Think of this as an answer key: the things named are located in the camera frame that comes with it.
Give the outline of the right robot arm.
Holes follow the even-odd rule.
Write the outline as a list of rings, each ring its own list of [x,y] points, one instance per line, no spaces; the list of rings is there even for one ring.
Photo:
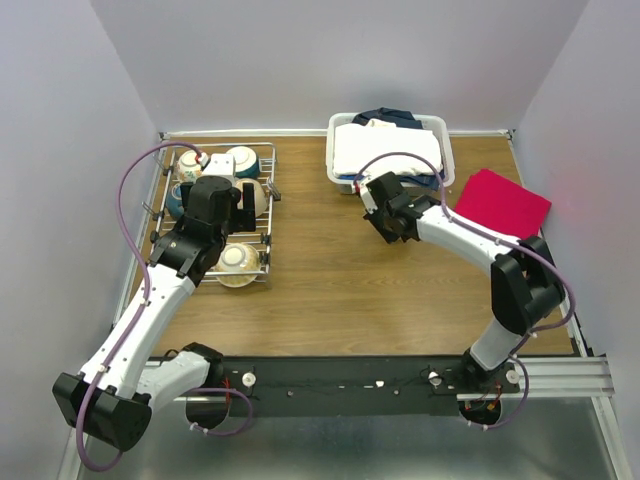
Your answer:
[[[363,201],[364,218],[386,242],[412,239],[440,246],[488,275],[493,318],[464,353],[459,370],[467,389],[485,390],[568,292],[546,242],[483,227],[454,213],[444,198],[413,198],[392,172],[358,183],[355,191]]]

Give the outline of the yellow dotted white bowl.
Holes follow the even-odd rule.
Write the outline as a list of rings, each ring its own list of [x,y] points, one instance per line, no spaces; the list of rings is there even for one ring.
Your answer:
[[[259,252],[246,243],[228,244],[214,267],[218,281],[228,288],[242,288],[251,284],[260,270]]]

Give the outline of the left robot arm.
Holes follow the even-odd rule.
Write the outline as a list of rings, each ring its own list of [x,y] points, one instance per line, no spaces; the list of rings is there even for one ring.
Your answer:
[[[183,347],[148,373],[146,362],[167,325],[218,262],[229,234],[252,231],[255,213],[240,208],[242,190],[219,176],[182,188],[184,213],[154,243],[140,288],[98,351],[76,374],[62,373],[52,393],[66,423],[118,452],[142,438],[154,411],[184,393],[228,398],[222,356],[201,344]]]

